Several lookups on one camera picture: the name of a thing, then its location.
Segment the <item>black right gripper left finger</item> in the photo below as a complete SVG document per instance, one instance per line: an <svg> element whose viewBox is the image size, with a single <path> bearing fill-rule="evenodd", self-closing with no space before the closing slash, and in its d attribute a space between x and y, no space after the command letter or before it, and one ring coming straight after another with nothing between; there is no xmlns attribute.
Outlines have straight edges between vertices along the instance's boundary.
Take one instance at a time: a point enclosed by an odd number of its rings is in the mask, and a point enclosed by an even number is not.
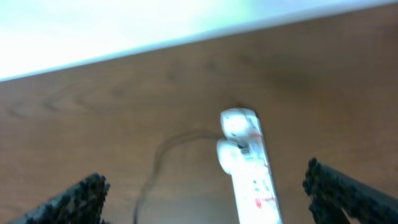
<svg viewBox="0 0 398 224"><path fill-rule="evenodd" d="M90 174L10 223L105 224L101 214L109 188L105 176Z"/></svg>

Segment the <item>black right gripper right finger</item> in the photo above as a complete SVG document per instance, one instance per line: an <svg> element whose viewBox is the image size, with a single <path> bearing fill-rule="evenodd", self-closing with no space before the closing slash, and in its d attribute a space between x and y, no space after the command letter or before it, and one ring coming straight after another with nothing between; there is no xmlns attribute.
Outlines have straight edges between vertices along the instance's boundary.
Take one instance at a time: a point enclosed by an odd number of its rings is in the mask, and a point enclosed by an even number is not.
<svg viewBox="0 0 398 224"><path fill-rule="evenodd" d="M343 173L310 159L303 181L310 197L308 209L316 224L360 223L397 224L397 199Z"/></svg>

